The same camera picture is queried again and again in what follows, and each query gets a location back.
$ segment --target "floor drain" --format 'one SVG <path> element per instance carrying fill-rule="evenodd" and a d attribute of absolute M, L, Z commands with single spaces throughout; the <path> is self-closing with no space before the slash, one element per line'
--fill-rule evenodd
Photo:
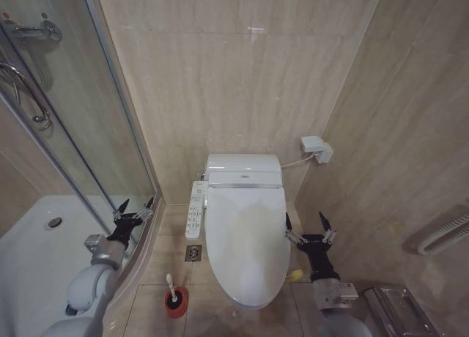
<path fill-rule="evenodd" d="M 52 231 L 53 229 L 58 227 L 61 223 L 62 223 L 61 217 L 53 218 L 52 220 L 47 222 L 47 224 L 45 225 L 45 229 L 47 229 L 48 231 Z"/>
<path fill-rule="evenodd" d="M 185 249 L 185 260 L 187 262 L 200 262 L 202 256 L 202 245 L 188 245 Z"/>

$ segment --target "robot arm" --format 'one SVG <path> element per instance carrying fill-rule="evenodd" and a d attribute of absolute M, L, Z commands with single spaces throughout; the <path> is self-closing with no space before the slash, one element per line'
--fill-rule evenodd
<path fill-rule="evenodd" d="M 153 198 L 142 211 L 124 214 L 128 202 L 114 213 L 117 227 L 109 237 L 92 234 L 85 240 L 85 246 L 92 253 L 91 266 L 70 282 L 64 314 L 43 337 L 99 337 L 103 334 L 104 313 L 117 290 L 119 270 L 130 234 L 152 215 Z"/>
<path fill-rule="evenodd" d="M 344 284 L 328 258 L 337 231 L 333 231 L 329 221 L 320 212 L 324 234 L 304 234 L 292 232 L 287 214 L 286 236 L 295 246 L 308 255 L 312 268 L 310 276 L 314 289 L 314 301 L 322 312 L 321 336 L 325 337 L 372 337 L 368 328 L 360 320 L 347 313 L 351 302 L 358 298 L 353 284 Z"/>

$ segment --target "chrome handle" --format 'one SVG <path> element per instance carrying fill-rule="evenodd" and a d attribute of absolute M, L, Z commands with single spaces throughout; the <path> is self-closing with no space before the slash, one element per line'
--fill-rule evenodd
<path fill-rule="evenodd" d="M 37 99 L 37 95 L 34 92 L 33 88 L 31 88 L 31 85 L 29 82 L 26 80 L 24 77 L 23 73 L 16 68 L 15 66 L 12 66 L 11 64 L 8 64 L 6 62 L 0 62 L 0 68 L 11 78 L 10 73 L 13 73 L 16 75 L 16 77 L 19 78 L 21 83 L 26 87 L 28 90 L 27 94 L 31 97 L 31 99 L 36 103 L 37 107 L 41 111 L 41 115 L 35 115 L 32 117 L 33 122 L 36 123 L 45 123 L 45 125 L 39 127 L 39 130 L 47 130 L 51 125 L 52 125 L 52 120 L 51 120 L 51 115 L 49 114 L 49 111 L 47 108 L 45 108 L 39 99 Z M 20 91 L 18 89 L 17 84 L 15 83 L 14 80 L 12 80 L 11 84 L 13 85 L 13 89 L 15 90 L 15 99 L 18 104 L 21 104 L 21 97 L 20 97 Z"/>

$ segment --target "yellow object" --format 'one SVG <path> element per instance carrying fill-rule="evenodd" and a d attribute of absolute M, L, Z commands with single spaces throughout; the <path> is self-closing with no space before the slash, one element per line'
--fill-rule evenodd
<path fill-rule="evenodd" d="M 285 278 L 285 282 L 292 283 L 292 282 L 298 281 L 302 277 L 303 277 L 302 269 L 293 270 L 291 273 L 287 275 L 287 278 Z"/>

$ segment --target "shower enclosure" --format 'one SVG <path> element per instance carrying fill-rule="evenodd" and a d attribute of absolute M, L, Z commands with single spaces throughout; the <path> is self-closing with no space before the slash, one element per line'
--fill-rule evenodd
<path fill-rule="evenodd" d="M 160 192 L 99 3 L 0 0 L 0 17 L 0 336 L 40 336 L 88 234 Z"/>

